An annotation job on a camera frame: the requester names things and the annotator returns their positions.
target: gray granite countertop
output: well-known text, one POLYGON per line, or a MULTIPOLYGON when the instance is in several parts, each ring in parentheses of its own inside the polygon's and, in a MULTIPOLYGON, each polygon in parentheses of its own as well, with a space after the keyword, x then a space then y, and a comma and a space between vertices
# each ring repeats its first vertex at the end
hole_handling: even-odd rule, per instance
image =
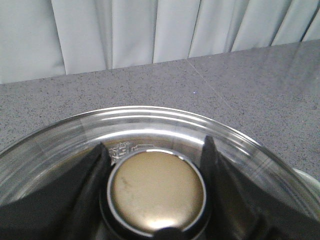
POLYGON ((0 85, 0 149, 48 124, 126 105, 181 109, 320 180, 320 40, 0 85))

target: curtain fold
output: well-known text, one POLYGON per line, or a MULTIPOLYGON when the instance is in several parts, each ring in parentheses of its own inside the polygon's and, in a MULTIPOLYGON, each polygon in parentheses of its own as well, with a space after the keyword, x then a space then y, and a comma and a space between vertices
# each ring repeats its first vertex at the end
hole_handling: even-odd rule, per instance
POLYGON ((52 0, 66 74, 106 69, 93 0, 52 0))
POLYGON ((200 0, 158 0, 153 62, 186 59, 200 0))
POLYGON ((318 9, 315 18, 313 19, 308 31, 306 32, 303 41, 320 39, 320 9, 318 9))
POLYGON ((156 0, 112 1, 112 68, 152 62, 156 16, 156 0))
POLYGON ((270 46, 291 0, 250 0, 232 51, 270 46))
POLYGON ((299 42, 317 10, 318 0, 292 0, 272 46, 299 42))
POLYGON ((320 39, 320 0, 2 0, 0 83, 320 39))
POLYGON ((0 1, 0 84, 64 74, 51 1, 0 1))

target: clear glass rim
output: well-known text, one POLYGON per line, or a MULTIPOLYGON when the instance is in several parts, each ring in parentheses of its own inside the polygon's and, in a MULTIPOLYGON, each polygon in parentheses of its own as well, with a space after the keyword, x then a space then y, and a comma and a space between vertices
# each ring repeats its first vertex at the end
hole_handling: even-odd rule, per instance
POLYGON ((312 190, 306 184, 306 182, 302 179, 302 177, 293 168, 291 168, 287 163, 282 161, 279 157, 277 157, 274 153, 272 153, 266 147, 264 147, 260 143, 258 143, 255 140, 253 140, 251 137, 249 137, 246 134, 244 134, 244 133, 242 133, 242 132, 240 132, 240 131, 232 128, 232 127, 229 127, 229 126, 227 126, 227 125, 225 125, 225 124, 223 124, 221 122, 218 122, 218 121, 216 121, 214 119, 211 119, 209 117, 206 117, 206 116, 203 116, 203 115, 200 115, 200 114, 196 114, 196 113, 192 113, 192 112, 189 112, 189 111, 175 109, 175 108, 169 108, 169 107, 151 106, 151 105, 114 106, 114 107, 101 108, 101 109, 96 109, 96 110, 92 110, 92 111, 87 111, 87 112, 83 112, 83 113, 80 113, 80 114, 76 114, 76 115, 67 117, 65 119, 62 119, 60 121, 54 122, 52 124, 49 124, 47 126, 44 126, 42 128, 39 128, 39 129, 31 132, 27 136, 20 138, 16 142, 10 144, 9 146, 7 146, 3 150, 1 150, 0 151, 0 158, 2 156, 6 155, 7 153, 9 153, 11 150, 13 150, 15 148, 18 148, 20 145, 24 144, 25 142, 27 142, 32 137, 34 137, 36 135, 39 135, 39 134, 42 134, 42 133, 46 132, 47 130, 49 130, 51 128, 57 127, 59 125, 67 123, 67 122, 72 122, 72 121, 75 121, 75 120, 79 120, 79 119, 81 119, 83 117, 86 117, 86 116, 92 116, 92 115, 97 114, 97 113, 112 112, 112 111, 116 111, 116 110, 126 110, 126 109, 127 110, 137 110, 137 111, 139 109, 167 110, 167 111, 186 114, 186 115, 189 115, 189 116, 198 117, 198 118, 207 120, 208 122, 211 122, 211 123, 214 123, 216 125, 219 125, 219 126, 223 127, 224 129, 226 129, 228 131, 231 131, 237 137, 242 138, 243 140, 245 140, 246 142, 248 142, 249 144, 251 144, 255 148, 257 148, 259 151, 261 151, 264 154, 266 154, 269 158, 272 159, 272 161, 274 161, 277 165, 279 165, 281 168, 283 168, 289 175, 291 175, 299 184, 303 185, 306 188, 306 190, 313 196, 313 198, 320 204, 320 196, 317 196, 315 191, 312 190))

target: glass bowl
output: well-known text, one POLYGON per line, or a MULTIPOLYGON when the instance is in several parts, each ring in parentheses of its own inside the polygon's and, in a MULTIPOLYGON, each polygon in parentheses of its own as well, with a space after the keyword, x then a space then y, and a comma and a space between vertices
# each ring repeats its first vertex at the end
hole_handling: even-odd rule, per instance
POLYGON ((204 138, 262 189, 320 220, 320 197, 277 156, 226 125, 186 111, 123 106, 73 116, 38 130, 0 153, 0 205, 46 185, 102 142, 114 162, 143 148, 165 148, 199 165, 204 138))

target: brass burner cap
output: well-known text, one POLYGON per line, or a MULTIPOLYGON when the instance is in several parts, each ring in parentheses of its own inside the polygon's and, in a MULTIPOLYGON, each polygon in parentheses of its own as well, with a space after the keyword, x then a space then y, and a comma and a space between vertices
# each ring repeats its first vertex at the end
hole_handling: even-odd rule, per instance
POLYGON ((192 227, 206 197, 198 169, 185 157, 163 149, 137 152, 117 163, 107 186, 114 217, 145 236, 166 227, 192 227))

